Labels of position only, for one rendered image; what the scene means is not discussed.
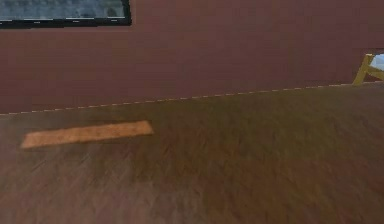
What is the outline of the black framed window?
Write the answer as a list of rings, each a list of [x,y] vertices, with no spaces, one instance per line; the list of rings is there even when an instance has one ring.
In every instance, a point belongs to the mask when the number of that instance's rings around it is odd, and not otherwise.
[[[131,24],[129,0],[0,0],[0,29]]]

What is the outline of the yellow wooden furniture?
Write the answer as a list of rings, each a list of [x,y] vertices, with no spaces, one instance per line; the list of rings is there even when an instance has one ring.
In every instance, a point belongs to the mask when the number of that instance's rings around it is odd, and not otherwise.
[[[384,54],[366,54],[352,84],[361,85],[367,75],[384,82]]]

